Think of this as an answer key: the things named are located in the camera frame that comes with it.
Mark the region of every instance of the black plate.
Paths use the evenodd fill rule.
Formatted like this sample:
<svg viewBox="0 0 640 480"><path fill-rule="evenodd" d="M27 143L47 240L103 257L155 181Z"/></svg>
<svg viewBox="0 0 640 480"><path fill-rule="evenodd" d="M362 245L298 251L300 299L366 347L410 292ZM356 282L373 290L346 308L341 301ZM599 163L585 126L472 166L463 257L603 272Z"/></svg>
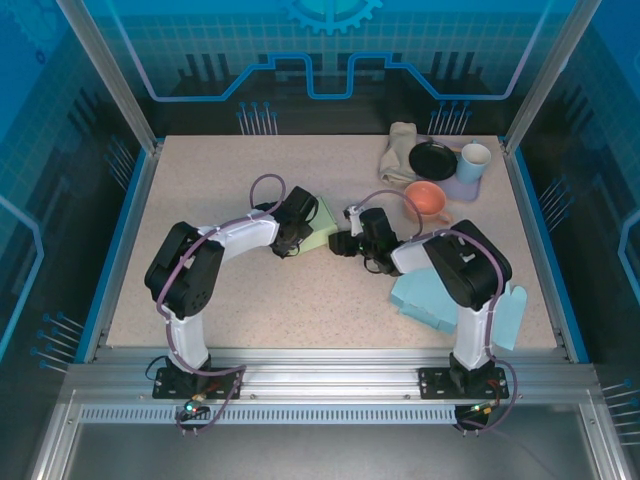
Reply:
<svg viewBox="0 0 640 480"><path fill-rule="evenodd" d="M458 159L446 145L436 142L418 143L409 153L409 165L426 180L446 180L456 173Z"/></svg>

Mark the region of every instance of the gear logo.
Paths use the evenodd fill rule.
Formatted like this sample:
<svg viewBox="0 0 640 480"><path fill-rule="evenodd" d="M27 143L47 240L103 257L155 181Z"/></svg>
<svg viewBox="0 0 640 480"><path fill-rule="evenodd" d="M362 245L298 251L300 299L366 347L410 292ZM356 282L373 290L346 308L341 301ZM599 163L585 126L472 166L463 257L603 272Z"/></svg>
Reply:
<svg viewBox="0 0 640 480"><path fill-rule="evenodd" d="M22 33L39 50L47 51L58 34L58 6L54 0L5 0Z"/></svg>
<svg viewBox="0 0 640 480"><path fill-rule="evenodd" d="M336 30L347 33L349 27L360 28L360 21L371 20L374 8L382 7L381 0L285 0L289 20L297 20L302 28L311 27L313 33Z"/></svg>

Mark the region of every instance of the speckled tabletop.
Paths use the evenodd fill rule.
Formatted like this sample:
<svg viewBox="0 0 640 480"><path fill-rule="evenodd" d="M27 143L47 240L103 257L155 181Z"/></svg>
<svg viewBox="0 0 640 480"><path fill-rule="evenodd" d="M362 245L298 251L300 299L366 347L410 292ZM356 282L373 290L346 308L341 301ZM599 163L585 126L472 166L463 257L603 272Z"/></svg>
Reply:
<svg viewBox="0 0 640 480"><path fill-rule="evenodd" d="M471 219L513 267L513 285L529 301L517 349L556 346L522 222L496 137L474 137L494 158L478 200L449 202L455 220ZM451 139L464 145L471 137ZM282 175L325 198L341 227L340 212L385 186L377 177L386 136L170 136L153 180L107 343L164 346L164 324L144 274L169 229L179 221L213 225L249 211L249 188L267 172ZM256 189L256 201L275 201L275 181ZM385 208L400 239L416 225L392 195L369 206ZM426 230L436 225L427 225ZM221 269L204 310L210 347L242 348L437 348L454 337L397 313L389 294L395 279L367 273L362 260L318 248L282 260L268 248L234 258Z"/></svg>

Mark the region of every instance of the beige towel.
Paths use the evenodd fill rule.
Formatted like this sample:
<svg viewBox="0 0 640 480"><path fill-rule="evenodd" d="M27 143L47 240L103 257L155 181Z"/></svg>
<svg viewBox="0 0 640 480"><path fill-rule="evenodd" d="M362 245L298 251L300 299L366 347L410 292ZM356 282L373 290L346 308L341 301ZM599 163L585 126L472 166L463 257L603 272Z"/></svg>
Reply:
<svg viewBox="0 0 640 480"><path fill-rule="evenodd" d="M409 152L415 147L416 126L413 123L395 122L389 130L389 146L380 159L378 174L387 185L403 186L419 180L411 165Z"/></svg>

